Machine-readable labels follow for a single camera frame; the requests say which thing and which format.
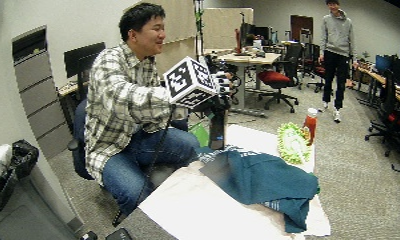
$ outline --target white table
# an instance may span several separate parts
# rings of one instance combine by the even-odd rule
[[[279,155],[278,136],[251,128],[231,125],[228,144],[252,151]],[[307,164],[299,166],[314,171],[315,153]],[[162,228],[181,240],[292,240],[284,232],[283,214],[260,204],[239,203],[206,177],[194,162],[179,169],[141,205],[141,209]],[[331,235],[331,224],[319,196],[311,200],[304,235]]]
[[[234,53],[218,57],[219,60],[228,62],[232,65],[239,67],[238,76],[242,78],[242,85],[239,88],[239,108],[246,108],[246,67],[254,65],[272,64],[282,55],[278,53],[266,53],[266,57],[255,56],[236,56]],[[262,82],[256,80],[256,89],[260,89]]]

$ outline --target standing man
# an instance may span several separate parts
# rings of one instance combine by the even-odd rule
[[[162,138],[174,111],[155,61],[166,38],[165,17],[165,9],[155,4],[129,9],[119,23],[123,41],[99,54],[91,69],[86,167],[126,216],[154,191],[143,170],[155,157],[157,163],[175,167],[198,159],[201,144],[191,133],[170,128]],[[174,119],[187,115],[186,108],[175,108]]]
[[[350,59],[356,58],[355,33],[351,19],[340,9],[339,0],[326,1],[331,14],[323,18],[322,26],[322,54],[319,61],[324,61],[326,84],[323,91],[323,111],[328,109],[332,95],[332,83],[336,76],[336,98],[334,119],[342,122],[346,83],[350,72]]]

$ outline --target hand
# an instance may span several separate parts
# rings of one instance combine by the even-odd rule
[[[359,62],[358,62],[358,61],[352,64],[352,67],[354,67],[355,69],[359,68]]]

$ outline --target sneaker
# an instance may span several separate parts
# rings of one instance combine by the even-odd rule
[[[334,119],[335,119],[336,123],[342,122],[342,113],[338,109],[335,109],[335,112],[334,112]]]
[[[330,108],[330,104],[327,102],[323,102],[323,108],[319,108],[319,112],[326,112],[328,108]]]

